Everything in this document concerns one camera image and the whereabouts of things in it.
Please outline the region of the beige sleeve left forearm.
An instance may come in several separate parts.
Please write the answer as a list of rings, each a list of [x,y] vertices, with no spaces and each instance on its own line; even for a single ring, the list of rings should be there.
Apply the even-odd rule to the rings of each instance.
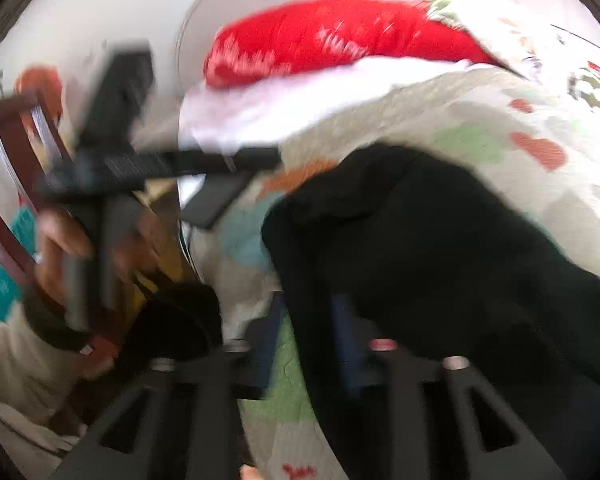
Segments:
[[[0,322],[0,445],[26,479],[47,479],[111,403],[123,316],[109,312],[96,333],[66,324],[65,308],[29,288]]]

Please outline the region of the person left hand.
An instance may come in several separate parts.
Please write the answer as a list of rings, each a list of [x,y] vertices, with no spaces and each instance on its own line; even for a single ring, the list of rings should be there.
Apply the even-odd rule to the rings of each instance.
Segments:
[[[137,272],[152,273],[158,268],[155,240],[159,228],[156,215],[144,207],[131,233],[114,246],[111,255],[122,282],[131,281]],[[36,284],[50,298],[50,310],[64,315],[64,257],[90,258],[92,243],[67,211],[50,209],[38,216],[38,244],[41,260],[34,269]]]

